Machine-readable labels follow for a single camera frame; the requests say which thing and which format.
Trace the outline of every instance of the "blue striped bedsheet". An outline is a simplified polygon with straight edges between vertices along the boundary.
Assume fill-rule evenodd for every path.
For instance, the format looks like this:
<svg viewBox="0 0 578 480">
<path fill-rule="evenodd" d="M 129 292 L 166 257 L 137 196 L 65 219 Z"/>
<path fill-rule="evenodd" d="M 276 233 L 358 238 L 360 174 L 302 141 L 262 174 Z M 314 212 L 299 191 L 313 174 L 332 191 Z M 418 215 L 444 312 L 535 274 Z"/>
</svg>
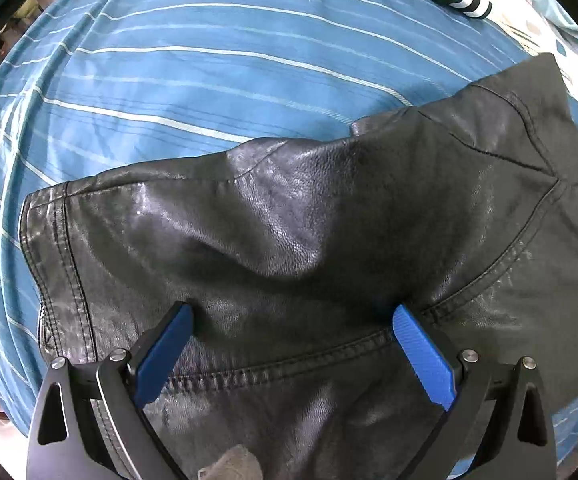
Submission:
<svg viewBox="0 0 578 480">
<path fill-rule="evenodd" d="M 46 370 L 24 197 L 255 137 L 349 135 L 527 54 L 429 0 L 57 0 L 0 67 L 0 401 L 27 433 Z M 578 122 L 578 107 L 573 106 Z"/>
</svg>

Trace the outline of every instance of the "silver bolt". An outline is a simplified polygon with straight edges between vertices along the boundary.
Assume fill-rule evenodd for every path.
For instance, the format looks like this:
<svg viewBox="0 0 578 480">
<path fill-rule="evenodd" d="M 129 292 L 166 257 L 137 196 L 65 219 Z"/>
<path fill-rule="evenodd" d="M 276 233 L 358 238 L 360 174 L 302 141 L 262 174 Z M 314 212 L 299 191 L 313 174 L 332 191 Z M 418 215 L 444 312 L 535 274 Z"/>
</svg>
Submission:
<svg viewBox="0 0 578 480">
<path fill-rule="evenodd" d="M 67 364 L 66 357 L 56 357 L 53 361 L 51 361 L 51 368 L 54 370 L 60 370 L 65 364 Z"/>
<path fill-rule="evenodd" d="M 527 370 L 533 370 L 537 365 L 533 357 L 527 356 L 522 358 L 522 366 L 524 366 Z"/>
<path fill-rule="evenodd" d="M 480 356 L 478 355 L 478 352 L 476 352 L 475 350 L 466 349 L 462 351 L 462 358 L 467 363 L 477 363 L 478 359 L 480 359 Z"/>
<path fill-rule="evenodd" d="M 116 348 L 109 354 L 109 359 L 114 363 L 119 363 L 127 357 L 127 351 L 124 348 Z"/>
</svg>

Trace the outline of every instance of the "blue rubber pad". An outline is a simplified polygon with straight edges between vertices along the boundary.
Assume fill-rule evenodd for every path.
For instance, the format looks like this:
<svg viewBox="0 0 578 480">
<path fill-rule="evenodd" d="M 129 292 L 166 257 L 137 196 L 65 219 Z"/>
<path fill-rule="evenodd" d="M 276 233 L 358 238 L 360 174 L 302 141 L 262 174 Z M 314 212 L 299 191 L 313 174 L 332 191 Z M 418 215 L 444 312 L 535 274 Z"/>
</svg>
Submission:
<svg viewBox="0 0 578 480">
<path fill-rule="evenodd" d="M 393 313 L 393 333 L 431 402 L 448 411 L 456 397 L 453 371 L 404 305 Z"/>
<path fill-rule="evenodd" d="M 136 371 L 133 402 L 141 410 L 160 396 L 176 361 L 194 330 L 194 313 L 184 304 L 151 347 Z"/>
</svg>

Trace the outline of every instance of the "black leather jacket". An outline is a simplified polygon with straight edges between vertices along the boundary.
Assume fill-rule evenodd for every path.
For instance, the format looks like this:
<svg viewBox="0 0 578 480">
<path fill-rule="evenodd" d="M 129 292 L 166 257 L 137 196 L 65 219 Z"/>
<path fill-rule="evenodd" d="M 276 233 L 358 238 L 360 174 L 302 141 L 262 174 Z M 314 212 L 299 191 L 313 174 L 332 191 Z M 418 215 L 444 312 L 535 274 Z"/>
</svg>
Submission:
<svg viewBox="0 0 578 480">
<path fill-rule="evenodd" d="M 191 478 L 236 444 L 265 480 L 395 478 L 442 412 L 392 336 L 399 303 L 461 348 L 533 356 L 554 410 L 578 394 L 578 131 L 551 55 L 347 139 L 40 190 L 20 241 L 48 360 L 95 361 L 194 306 L 146 408 Z"/>
</svg>

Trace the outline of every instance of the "shiny leather surface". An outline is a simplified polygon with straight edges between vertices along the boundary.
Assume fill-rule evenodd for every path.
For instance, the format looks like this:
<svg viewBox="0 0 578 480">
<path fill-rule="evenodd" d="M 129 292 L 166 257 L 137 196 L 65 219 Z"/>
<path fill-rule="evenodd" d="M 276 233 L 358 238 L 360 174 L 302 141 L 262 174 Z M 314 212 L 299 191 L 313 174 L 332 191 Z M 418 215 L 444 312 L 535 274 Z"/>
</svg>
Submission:
<svg viewBox="0 0 578 480">
<path fill-rule="evenodd" d="M 418 309 L 578 394 L 578 131 L 540 55 L 335 142 L 258 139 L 27 197 L 40 346 L 128 348 L 175 300 L 194 337 L 146 408 L 185 473 L 243 444 L 265 480 L 391 479 L 442 410 L 390 332 Z"/>
</svg>

